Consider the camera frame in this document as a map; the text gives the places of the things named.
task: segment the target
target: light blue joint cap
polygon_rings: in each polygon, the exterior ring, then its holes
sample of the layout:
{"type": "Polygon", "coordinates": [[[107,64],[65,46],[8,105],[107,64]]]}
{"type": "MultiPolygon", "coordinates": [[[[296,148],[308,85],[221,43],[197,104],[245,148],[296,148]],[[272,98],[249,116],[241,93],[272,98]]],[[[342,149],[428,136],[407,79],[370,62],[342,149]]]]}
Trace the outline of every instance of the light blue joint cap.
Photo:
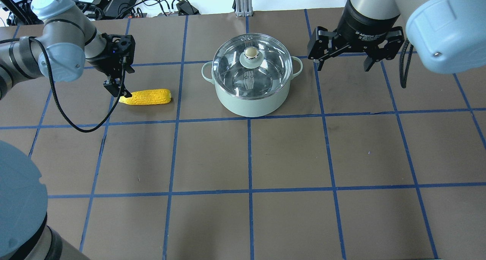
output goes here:
{"type": "Polygon", "coordinates": [[[0,141],[0,256],[16,251],[42,225],[47,189],[22,151],[0,141]]]}
{"type": "Polygon", "coordinates": [[[67,11],[74,6],[72,0],[32,0],[32,12],[40,19],[46,20],[67,11]]]}
{"type": "Polygon", "coordinates": [[[406,32],[430,71],[486,65],[486,0],[429,0],[412,13],[406,32]]]}

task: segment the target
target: white pot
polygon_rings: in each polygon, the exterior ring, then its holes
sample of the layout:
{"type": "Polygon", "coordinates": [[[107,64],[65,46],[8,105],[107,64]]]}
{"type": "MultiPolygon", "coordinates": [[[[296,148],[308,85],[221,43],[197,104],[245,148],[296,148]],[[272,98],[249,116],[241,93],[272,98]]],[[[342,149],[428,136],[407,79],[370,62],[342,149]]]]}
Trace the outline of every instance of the white pot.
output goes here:
{"type": "Polygon", "coordinates": [[[302,61],[290,56],[283,44],[276,39],[268,35],[249,33],[223,44],[216,53],[215,59],[203,65],[201,74],[205,80],[215,86],[220,102],[229,111],[240,116],[255,118],[272,113],[283,104],[289,93],[290,81],[302,72],[302,68],[302,61]],[[267,46],[262,46],[256,39],[263,39],[263,43],[267,46]],[[275,58],[279,59],[276,63],[270,61],[275,58]],[[296,73],[293,73],[292,60],[300,65],[300,70],[296,73]],[[273,69],[275,65],[279,69],[270,75],[270,71],[266,70],[273,69]],[[204,70],[208,66],[212,66],[211,78],[204,75],[204,70]],[[238,68],[229,75],[232,80],[227,81],[227,77],[217,77],[217,75],[230,73],[229,69],[236,66],[238,68]],[[254,92],[264,93],[259,96],[254,92]]]}

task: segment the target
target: lid knob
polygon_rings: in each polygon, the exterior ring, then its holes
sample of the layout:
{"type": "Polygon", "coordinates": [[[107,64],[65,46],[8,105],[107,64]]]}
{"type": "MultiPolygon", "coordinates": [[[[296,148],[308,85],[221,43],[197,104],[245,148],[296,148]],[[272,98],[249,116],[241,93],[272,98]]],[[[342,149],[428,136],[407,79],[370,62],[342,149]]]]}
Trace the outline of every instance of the lid knob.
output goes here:
{"type": "Polygon", "coordinates": [[[256,47],[247,47],[243,54],[250,60],[255,59],[258,56],[258,49],[256,47]]]}

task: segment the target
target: corn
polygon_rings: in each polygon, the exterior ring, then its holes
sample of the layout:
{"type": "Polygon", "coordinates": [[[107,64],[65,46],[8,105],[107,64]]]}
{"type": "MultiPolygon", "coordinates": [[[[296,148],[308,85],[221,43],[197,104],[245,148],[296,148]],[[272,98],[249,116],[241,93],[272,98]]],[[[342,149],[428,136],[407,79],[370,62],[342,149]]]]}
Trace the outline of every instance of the corn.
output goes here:
{"type": "Polygon", "coordinates": [[[131,106],[147,106],[149,104],[165,104],[171,101],[172,95],[168,89],[149,89],[132,92],[131,98],[120,97],[120,102],[131,106]]]}

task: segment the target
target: pot lid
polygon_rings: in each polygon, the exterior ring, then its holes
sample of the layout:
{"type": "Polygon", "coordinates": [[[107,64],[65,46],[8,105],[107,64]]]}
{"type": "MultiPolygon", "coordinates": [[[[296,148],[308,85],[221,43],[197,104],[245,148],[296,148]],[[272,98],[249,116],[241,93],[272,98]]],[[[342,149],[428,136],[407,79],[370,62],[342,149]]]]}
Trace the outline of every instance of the pot lid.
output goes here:
{"type": "Polygon", "coordinates": [[[212,65],[215,82],[240,99],[262,99],[289,80],[292,61],[285,46],[273,37],[247,33],[224,43],[212,65]]]}

